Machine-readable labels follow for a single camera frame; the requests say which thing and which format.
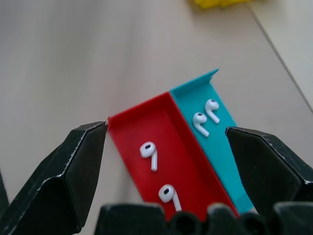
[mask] wireless earbud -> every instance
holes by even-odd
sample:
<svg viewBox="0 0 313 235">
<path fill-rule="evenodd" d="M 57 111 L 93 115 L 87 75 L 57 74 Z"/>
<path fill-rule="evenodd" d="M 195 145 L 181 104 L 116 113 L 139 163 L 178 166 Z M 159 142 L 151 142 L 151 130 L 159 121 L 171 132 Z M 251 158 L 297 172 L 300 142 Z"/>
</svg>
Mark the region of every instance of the wireless earbud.
<svg viewBox="0 0 313 235">
<path fill-rule="evenodd" d="M 194 116 L 192 117 L 192 123 L 195 126 L 195 128 L 203 134 L 205 137 L 209 136 L 209 132 L 205 130 L 203 126 L 200 124 L 206 123 L 207 117 L 203 113 L 195 113 Z"/>
<path fill-rule="evenodd" d="M 213 113 L 213 110 L 218 110 L 219 109 L 219 104 L 218 102 L 216 102 L 213 99 L 209 99 L 206 103 L 205 103 L 205 111 L 206 114 L 216 123 L 219 124 L 220 123 L 220 119 Z"/>
<path fill-rule="evenodd" d="M 140 147 L 140 154 L 143 158 L 151 156 L 151 170 L 157 171 L 157 148 L 153 142 L 146 142 Z"/>
<path fill-rule="evenodd" d="M 162 202 L 168 203 L 169 201 L 173 200 L 175 210 L 177 212 L 181 211 L 180 202 L 178 199 L 178 195 L 171 185 L 164 185 L 158 192 L 158 196 Z"/>
</svg>

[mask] earbud stem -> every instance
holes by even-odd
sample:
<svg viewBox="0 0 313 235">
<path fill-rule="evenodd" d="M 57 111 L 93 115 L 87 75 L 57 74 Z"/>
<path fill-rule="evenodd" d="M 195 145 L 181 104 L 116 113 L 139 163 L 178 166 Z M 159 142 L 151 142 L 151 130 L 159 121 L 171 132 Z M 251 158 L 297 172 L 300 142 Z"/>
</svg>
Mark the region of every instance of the earbud stem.
<svg viewBox="0 0 313 235">
<path fill-rule="evenodd" d="M 207 130 L 205 130 L 201 125 L 196 125 L 195 126 L 196 129 L 201 133 L 203 134 L 205 137 L 208 137 L 209 136 L 209 132 Z"/>
<path fill-rule="evenodd" d="M 151 157 L 151 170 L 157 171 L 157 151 L 155 151 Z"/>
<path fill-rule="evenodd" d="M 219 119 L 212 111 L 207 112 L 207 115 L 208 115 L 216 124 L 219 124 L 219 123 L 220 123 L 220 119 Z"/>
<path fill-rule="evenodd" d="M 176 192 L 174 193 L 174 196 L 173 196 L 173 202 L 174 202 L 175 210 L 177 212 L 181 211 L 181 205 L 180 205 L 180 202 L 179 202 L 179 199 L 178 199 L 178 195 L 177 195 Z"/>
</svg>

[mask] earbud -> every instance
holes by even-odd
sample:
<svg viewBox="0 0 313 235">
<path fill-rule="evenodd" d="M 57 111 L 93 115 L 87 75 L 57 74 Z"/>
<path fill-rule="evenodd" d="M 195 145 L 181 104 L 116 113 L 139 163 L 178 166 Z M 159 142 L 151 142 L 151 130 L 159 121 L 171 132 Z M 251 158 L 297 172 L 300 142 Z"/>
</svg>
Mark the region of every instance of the earbud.
<svg viewBox="0 0 313 235">
<path fill-rule="evenodd" d="M 195 126 L 195 128 L 203 134 L 205 137 L 209 136 L 209 132 L 205 130 L 203 126 L 200 124 L 206 123 L 207 117 L 203 113 L 195 113 L 194 116 L 192 117 L 192 123 Z"/>
<path fill-rule="evenodd" d="M 146 142 L 140 147 L 140 154 L 143 158 L 151 156 L 151 170 L 157 171 L 157 148 L 153 142 Z"/>
<path fill-rule="evenodd" d="M 158 196 L 162 202 L 168 203 L 169 201 L 173 200 L 175 210 L 177 212 L 181 211 L 180 202 L 178 199 L 178 195 L 171 185 L 164 185 L 158 192 Z"/>
<path fill-rule="evenodd" d="M 209 99 L 206 103 L 205 103 L 205 111 L 207 113 L 207 115 L 216 123 L 219 124 L 220 123 L 220 119 L 213 113 L 213 110 L 218 110 L 219 109 L 219 104 L 218 102 L 216 102 L 213 99 Z"/>
</svg>

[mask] white table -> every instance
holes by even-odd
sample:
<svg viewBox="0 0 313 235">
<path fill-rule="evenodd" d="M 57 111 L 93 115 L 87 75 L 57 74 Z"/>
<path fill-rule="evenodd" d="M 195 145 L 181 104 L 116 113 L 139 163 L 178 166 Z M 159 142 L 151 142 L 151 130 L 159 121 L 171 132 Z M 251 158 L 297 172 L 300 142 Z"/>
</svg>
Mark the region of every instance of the white table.
<svg viewBox="0 0 313 235">
<path fill-rule="evenodd" d="M 216 67 L 213 85 L 238 125 L 276 134 L 313 165 L 313 115 L 245 4 L 197 12 L 182 0 L 5 0 L 0 18 L 0 167 L 10 201 L 71 129 Z M 81 234 L 116 202 L 141 198 L 107 135 Z"/>
<path fill-rule="evenodd" d="M 313 111 L 313 1 L 263 0 L 249 6 Z"/>
</svg>

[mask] yellow object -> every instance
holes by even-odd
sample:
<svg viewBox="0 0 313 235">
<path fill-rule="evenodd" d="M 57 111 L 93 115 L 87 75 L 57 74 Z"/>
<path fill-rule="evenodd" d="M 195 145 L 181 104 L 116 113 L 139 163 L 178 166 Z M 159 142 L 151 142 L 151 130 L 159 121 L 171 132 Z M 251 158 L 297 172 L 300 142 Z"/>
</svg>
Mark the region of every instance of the yellow object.
<svg viewBox="0 0 313 235">
<path fill-rule="evenodd" d="M 234 3 L 243 2 L 243 1 L 250 1 L 250 0 L 194 0 L 194 2 L 202 7 L 202 8 L 209 8 L 215 6 L 228 6 Z"/>
</svg>

